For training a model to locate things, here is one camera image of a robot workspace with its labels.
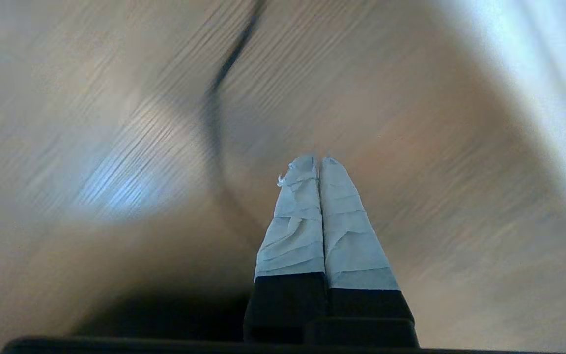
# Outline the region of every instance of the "wooden surface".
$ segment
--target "wooden surface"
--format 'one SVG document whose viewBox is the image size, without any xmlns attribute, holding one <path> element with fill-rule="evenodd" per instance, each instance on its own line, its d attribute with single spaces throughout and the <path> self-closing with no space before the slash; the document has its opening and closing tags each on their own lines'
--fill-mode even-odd
<svg viewBox="0 0 566 354">
<path fill-rule="evenodd" d="M 0 2 L 0 348 L 133 292 L 248 291 L 276 177 L 314 150 L 348 167 L 424 347 L 566 350 L 564 189 L 425 4 L 269 2 L 212 156 L 204 94 L 250 6 Z"/>
</svg>

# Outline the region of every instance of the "light wood panel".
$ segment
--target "light wood panel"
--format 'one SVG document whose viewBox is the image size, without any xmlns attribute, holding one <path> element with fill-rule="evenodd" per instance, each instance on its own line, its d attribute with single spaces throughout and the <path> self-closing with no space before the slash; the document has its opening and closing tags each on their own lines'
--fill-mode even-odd
<svg viewBox="0 0 566 354">
<path fill-rule="evenodd" d="M 315 150 L 348 167 L 423 346 L 566 350 L 564 190 L 425 3 L 269 2 L 214 157 L 204 95 L 250 6 L 0 2 L 0 346 L 141 289 L 247 291 L 276 176 Z"/>
</svg>

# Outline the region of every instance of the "wood grain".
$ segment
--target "wood grain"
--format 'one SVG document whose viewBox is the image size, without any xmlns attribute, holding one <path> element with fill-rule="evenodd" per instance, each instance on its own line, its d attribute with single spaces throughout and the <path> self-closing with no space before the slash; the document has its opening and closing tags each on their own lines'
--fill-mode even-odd
<svg viewBox="0 0 566 354">
<path fill-rule="evenodd" d="M 425 347 L 566 351 L 566 194 L 424 2 L 0 2 L 0 348 L 141 289 L 250 289 L 297 155 L 348 168 Z M 208 181 L 260 232 L 238 233 Z"/>
</svg>

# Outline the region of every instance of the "black cable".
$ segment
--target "black cable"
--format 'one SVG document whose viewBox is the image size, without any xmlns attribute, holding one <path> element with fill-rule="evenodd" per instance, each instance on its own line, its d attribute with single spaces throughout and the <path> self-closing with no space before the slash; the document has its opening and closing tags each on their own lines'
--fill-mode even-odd
<svg viewBox="0 0 566 354">
<path fill-rule="evenodd" d="M 218 70 L 211 87 L 207 92 L 207 123 L 206 128 L 209 135 L 212 151 L 211 158 L 207 160 L 207 172 L 209 174 L 210 189 L 213 197 L 220 204 L 221 215 L 226 219 L 229 226 L 241 236 L 248 240 L 253 237 L 263 236 L 264 230 L 258 222 L 242 207 L 232 191 L 226 185 L 225 167 L 222 157 L 222 118 L 220 117 L 220 87 L 227 77 L 234 63 L 239 58 L 242 50 L 250 40 L 259 21 L 265 5 L 265 0 L 256 0 L 250 14 L 250 18 L 242 33 L 237 38 L 233 49 Z"/>
</svg>

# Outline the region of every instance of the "blurred background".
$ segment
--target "blurred background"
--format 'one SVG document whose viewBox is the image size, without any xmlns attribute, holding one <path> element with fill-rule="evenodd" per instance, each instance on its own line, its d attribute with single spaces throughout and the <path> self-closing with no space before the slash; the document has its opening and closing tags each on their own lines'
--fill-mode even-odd
<svg viewBox="0 0 566 354">
<path fill-rule="evenodd" d="M 566 351 L 566 1 L 268 1 L 218 150 L 205 95 L 251 7 L 0 1 L 0 349 L 133 298 L 231 311 L 314 151 L 423 347 Z"/>
</svg>

